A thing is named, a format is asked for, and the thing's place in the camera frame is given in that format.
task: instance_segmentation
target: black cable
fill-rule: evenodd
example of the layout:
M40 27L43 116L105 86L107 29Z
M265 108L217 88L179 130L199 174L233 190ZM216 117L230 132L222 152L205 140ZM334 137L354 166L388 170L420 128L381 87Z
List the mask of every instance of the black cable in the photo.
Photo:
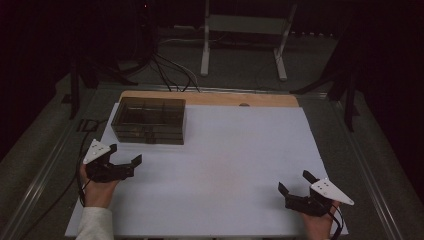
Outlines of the black cable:
M165 83L165 85L168 87L168 90L170 91L170 92L172 92L172 89L171 89L171 87L169 86L169 84L168 84L168 81L167 81L167 79L163 76L163 72L162 71L160 71L160 66L159 66L159 63L157 62L157 60L155 59L155 58L152 58L152 60L153 60L153 62L156 64L156 66L158 67L158 70L157 70L157 72L159 73L159 75L160 75L160 77L161 77L161 79L162 79L162 81Z
M163 56L161 56L159 54L154 54L154 55L157 56L157 57L159 57L159 58L161 58L162 60L164 60L164 61L166 61L168 63L171 63L171 64L175 65L177 68L180 69L179 72L184 73L187 76L187 78L188 78L189 81L188 81L186 87L183 89L183 92L188 88L188 86L190 85L190 83L192 83L195 86L195 88L197 89L197 91L200 92L200 89L199 89L199 86L197 85L197 83L195 83L193 81L193 79L191 78L190 74L188 74L187 71L183 67L181 67L179 64L176 64L176 63L174 63L173 61L171 61L169 59L164 58Z
M167 68L170 68L170 69L172 69L172 70L174 70L174 71L177 71L177 72L180 72L180 73L182 73L182 74L185 74L187 77L188 77L188 79L189 79L189 81L187 82L187 84L186 84L186 86L183 88L183 90L181 90L181 92L184 92L189 86L190 86L190 83L191 82L193 82L193 80L191 79L191 77L190 77L190 75L186 72L186 71L184 71L184 70L182 70L182 69L177 69L177 68L174 68L174 67L172 67L172 66L169 66L169 65L167 65L167 64L164 64L164 63L159 63L159 64L161 64L162 66L164 66L164 67L167 67Z

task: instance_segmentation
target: metal stand leg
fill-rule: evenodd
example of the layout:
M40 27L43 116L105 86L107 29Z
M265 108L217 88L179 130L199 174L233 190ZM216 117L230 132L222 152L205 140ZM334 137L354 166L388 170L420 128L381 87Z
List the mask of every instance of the metal stand leg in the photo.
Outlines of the metal stand leg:
M290 28L293 22L296 8L297 8L297 4L293 4L293 6L290 9L289 17L287 18L287 21L284 24L284 28L283 28L284 32L282 34L280 47L274 49L274 57L275 57L275 63L277 64L278 77L281 81L287 80L287 74L286 74L286 69L284 67L282 55L283 55L284 46L286 45L287 38L290 33Z
M203 45L202 65L200 68L200 75L207 76L209 71L209 0L206 0L205 8L205 39Z

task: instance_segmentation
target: black tripod leg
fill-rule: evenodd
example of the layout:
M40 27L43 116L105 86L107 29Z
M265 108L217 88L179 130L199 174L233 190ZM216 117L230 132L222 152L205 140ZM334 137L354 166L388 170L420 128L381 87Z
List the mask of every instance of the black tripod leg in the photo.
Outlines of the black tripod leg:
M339 79L340 75L343 75L343 73L344 73L344 70L336 71L335 73L333 73L333 74L331 74L331 75L329 75L329 76L327 76L325 78L320 78L317 81L315 81L315 82L313 82L313 83L311 83L311 84L309 84L309 85L307 85L307 86L305 86L303 88L300 88L298 90L289 91L289 93L291 93L291 94L299 94L299 95L305 94L305 93L307 93L309 91L312 91L315 88L317 88L317 87L319 87L321 85L324 85L324 84L326 84L328 82L337 81Z

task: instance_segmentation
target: white platform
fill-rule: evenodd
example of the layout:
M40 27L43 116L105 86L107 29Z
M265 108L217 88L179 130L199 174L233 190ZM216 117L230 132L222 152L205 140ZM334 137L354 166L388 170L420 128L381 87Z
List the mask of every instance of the white platform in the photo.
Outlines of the white platform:
M128 163L143 154L135 176L115 192L115 234L303 235L300 216L284 207L277 189L281 181L292 194L306 196L303 170L327 177L303 109L188 105L186 111L183 146L121 144L109 120L101 142L118 144L111 162ZM76 235L81 213L77 203L66 236Z

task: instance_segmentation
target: floor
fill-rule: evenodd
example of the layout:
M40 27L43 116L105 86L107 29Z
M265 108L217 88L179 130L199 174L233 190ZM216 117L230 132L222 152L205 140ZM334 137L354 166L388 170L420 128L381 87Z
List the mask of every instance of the floor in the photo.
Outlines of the floor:
M240 40L239 45L226 36L216 41L212 44L209 75L201 77L202 42L197 37L197 33L190 37L176 34L162 39L159 54L196 75L203 92L288 94L319 78L337 44L331 38L290 36L283 52L288 80L282 82L277 77L272 46L260 37L255 41ZM131 64L123 62L122 67ZM80 148L88 147L90 142L85 140L87 133L76 131L80 119L107 119L113 103L126 89L166 91L156 67L151 63L132 74L129 80L139 83L132 87L99 73L102 81L97 89L81 86L81 108L74 120L69 120L70 106L61 102L69 93L69 76L58 83L55 98L1 162L1 239L18 239L26 233L24 239L68 239L64 232L77 202L72 181L76 160ZM170 68L165 71L177 85L187 82L187 76ZM355 96L359 115L353 119L352 133L342 120L343 101L330 102L325 97L329 87L331 84L296 97L329 177L355 200L353 207L342 206L350 234L340 239L424 239L422 203L361 93ZM188 90L196 88L191 85ZM103 129L100 125L87 139L100 138ZM57 204L48 210L59 196Z

